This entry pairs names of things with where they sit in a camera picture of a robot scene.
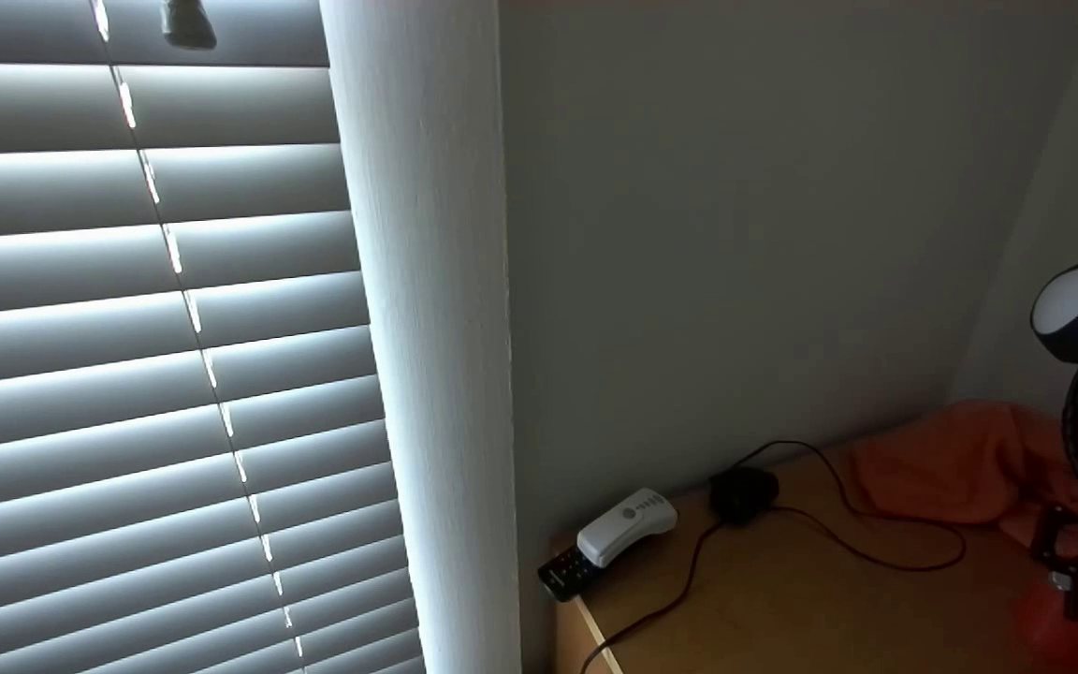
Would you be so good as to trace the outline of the white handheld device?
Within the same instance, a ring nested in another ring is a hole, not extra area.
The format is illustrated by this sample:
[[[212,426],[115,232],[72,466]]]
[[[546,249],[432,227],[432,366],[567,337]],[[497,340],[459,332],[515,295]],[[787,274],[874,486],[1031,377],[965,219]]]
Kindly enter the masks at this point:
[[[676,528],[676,508],[666,494],[640,486],[625,494],[618,507],[598,513],[591,523],[575,533],[575,552],[593,567],[607,571],[627,547],[652,534],[666,534]]]

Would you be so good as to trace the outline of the black flat device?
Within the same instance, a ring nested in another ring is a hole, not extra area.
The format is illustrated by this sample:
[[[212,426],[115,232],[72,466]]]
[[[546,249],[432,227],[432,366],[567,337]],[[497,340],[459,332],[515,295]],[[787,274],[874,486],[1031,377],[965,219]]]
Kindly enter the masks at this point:
[[[580,552],[560,552],[540,571],[546,596],[557,604],[580,596],[593,576],[598,571]]]

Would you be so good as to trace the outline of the black round puck device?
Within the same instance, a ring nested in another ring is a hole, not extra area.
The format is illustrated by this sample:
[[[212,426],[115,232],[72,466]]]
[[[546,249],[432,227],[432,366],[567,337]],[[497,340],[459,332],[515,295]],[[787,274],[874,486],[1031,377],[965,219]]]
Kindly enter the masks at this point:
[[[709,478],[709,508],[723,523],[747,523],[778,499],[778,478],[763,470],[726,470]]]

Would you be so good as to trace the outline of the wooden dresser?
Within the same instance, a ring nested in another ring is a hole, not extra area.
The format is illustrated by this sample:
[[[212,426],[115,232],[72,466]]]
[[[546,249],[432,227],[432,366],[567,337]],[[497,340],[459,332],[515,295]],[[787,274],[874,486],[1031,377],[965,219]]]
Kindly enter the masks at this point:
[[[552,609],[552,674],[1070,674],[1019,632],[1045,571],[1021,543],[889,521],[847,457],[782,466],[747,523],[698,486],[672,507],[672,533]]]

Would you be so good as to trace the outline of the white window blinds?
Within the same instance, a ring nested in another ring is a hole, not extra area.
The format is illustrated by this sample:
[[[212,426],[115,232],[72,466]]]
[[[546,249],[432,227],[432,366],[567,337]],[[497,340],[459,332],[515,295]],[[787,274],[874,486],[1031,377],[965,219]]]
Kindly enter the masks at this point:
[[[318,0],[0,0],[0,674],[421,674]]]

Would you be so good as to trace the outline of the orange towel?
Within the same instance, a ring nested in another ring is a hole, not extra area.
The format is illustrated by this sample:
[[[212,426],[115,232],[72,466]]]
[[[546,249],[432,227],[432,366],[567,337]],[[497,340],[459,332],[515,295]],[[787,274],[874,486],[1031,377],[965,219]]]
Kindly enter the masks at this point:
[[[995,523],[1029,547],[1045,508],[1078,513],[1078,478],[1051,417],[950,403],[848,445],[870,508],[940,523]]]

